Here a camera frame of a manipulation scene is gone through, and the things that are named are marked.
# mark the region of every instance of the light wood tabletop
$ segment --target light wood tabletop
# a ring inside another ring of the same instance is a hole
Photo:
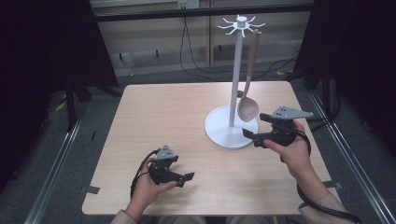
[[[242,90],[245,83],[239,84]],[[248,216],[299,214],[302,203],[286,164],[270,149],[247,147],[230,150],[205,134],[205,119],[214,109],[229,105],[232,83],[131,85],[119,108],[92,178],[98,194],[87,193],[82,211],[88,215],[117,214],[129,202],[130,187],[141,161],[168,145],[178,155],[171,171],[195,172],[184,188],[160,195],[145,215]],[[285,81],[252,82],[248,96],[271,114],[281,105],[301,109]],[[259,133],[270,123],[260,120]],[[322,181],[331,180],[305,119],[312,145],[311,161]]]

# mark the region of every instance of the beige sleeve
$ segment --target beige sleeve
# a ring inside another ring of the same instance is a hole
[[[331,193],[328,196],[317,201],[316,203],[319,205],[322,205],[324,207],[331,208],[333,210],[337,210],[340,212],[347,212],[345,207]],[[345,219],[342,219],[339,217],[334,217],[334,216],[330,216],[330,215],[324,214],[322,212],[319,212],[315,208],[307,206],[304,203],[299,207],[298,210],[300,211],[301,215],[303,215],[303,217],[309,224],[319,224],[319,223],[320,224],[327,224],[327,223],[329,223],[329,224],[332,224],[332,223],[349,224],[349,223],[353,223],[353,222],[350,222],[348,220],[345,220]]]
[[[111,224],[137,224],[137,222],[120,210],[111,221]]]

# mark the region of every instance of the wooden ladle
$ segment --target wooden ladle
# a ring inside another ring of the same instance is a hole
[[[248,53],[248,64],[247,64],[247,81],[245,84],[245,90],[242,94],[241,100],[238,104],[238,115],[239,118],[244,122],[249,122],[256,118],[259,113],[259,105],[252,99],[248,98],[248,88],[250,86],[251,76],[253,74],[253,65],[256,60],[257,47],[259,46],[259,30],[254,30],[250,38],[250,46]]]

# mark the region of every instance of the hand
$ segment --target hand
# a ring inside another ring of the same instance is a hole
[[[133,218],[136,222],[140,219],[143,211],[153,203],[157,197],[177,185],[176,181],[171,181],[161,185],[155,184],[149,175],[149,163],[154,159],[149,158],[142,167],[141,176],[137,180],[134,188],[134,196],[125,210],[125,214]]]
[[[304,133],[304,126],[296,120],[294,123]],[[264,140],[264,144],[282,156],[290,174],[311,201],[316,202],[330,194],[315,172],[309,159],[308,144],[301,136],[297,135],[294,142],[287,147],[271,140]]]

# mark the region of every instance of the person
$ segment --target person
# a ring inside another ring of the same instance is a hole
[[[296,128],[304,133],[304,126],[298,121],[294,121]],[[308,145],[305,140],[297,136],[293,143],[283,147],[271,140],[264,140],[264,144],[274,152],[282,156],[289,168],[290,174],[296,179],[297,184],[304,195],[311,201],[324,207],[337,211],[346,212],[345,207],[331,194],[319,179],[315,172],[311,160],[309,159]],[[149,163],[153,158],[149,158],[143,169],[142,174],[149,170]],[[137,223],[144,210],[153,203],[157,197],[177,185],[176,181],[156,185],[149,175],[142,175],[136,184],[134,196],[124,211],[120,210],[114,217],[111,224],[135,224]],[[301,204],[299,212],[308,223],[352,223],[346,219],[334,217],[306,205]],[[227,217],[226,223],[269,223],[267,220],[252,220],[255,217]],[[203,217],[169,217],[160,219],[159,223],[197,223],[205,224]]]

